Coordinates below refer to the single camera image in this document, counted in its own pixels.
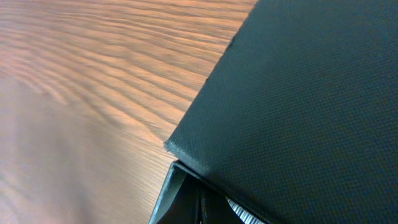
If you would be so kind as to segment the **black gift box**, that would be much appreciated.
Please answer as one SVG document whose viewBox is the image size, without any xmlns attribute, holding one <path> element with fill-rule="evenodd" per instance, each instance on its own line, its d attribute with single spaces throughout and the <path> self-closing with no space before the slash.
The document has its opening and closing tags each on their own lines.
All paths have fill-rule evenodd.
<svg viewBox="0 0 398 224">
<path fill-rule="evenodd" d="M 397 0 L 258 1 L 165 148 L 272 223 L 397 222 Z"/>
</svg>

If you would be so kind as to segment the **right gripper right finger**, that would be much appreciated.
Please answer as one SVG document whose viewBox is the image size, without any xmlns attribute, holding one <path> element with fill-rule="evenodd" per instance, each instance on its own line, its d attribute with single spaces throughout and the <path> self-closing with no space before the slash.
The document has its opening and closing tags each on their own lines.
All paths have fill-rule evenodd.
<svg viewBox="0 0 398 224">
<path fill-rule="evenodd" d="M 202 224 L 264 224 L 254 215 L 213 190 L 201 190 L 200 196 Z"/>
</svg>

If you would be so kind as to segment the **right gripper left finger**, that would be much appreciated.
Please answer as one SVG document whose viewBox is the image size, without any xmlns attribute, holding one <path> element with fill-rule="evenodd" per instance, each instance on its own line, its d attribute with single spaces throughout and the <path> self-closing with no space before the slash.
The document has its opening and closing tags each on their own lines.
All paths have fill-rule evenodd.
<svg viewBox="0 0 398 224">
<path fill-rule="evenodd" d="M 174 161 L 164 180 L 149 224 L 199 223 L 199 184 L 180 161 Z"/>
</svg>

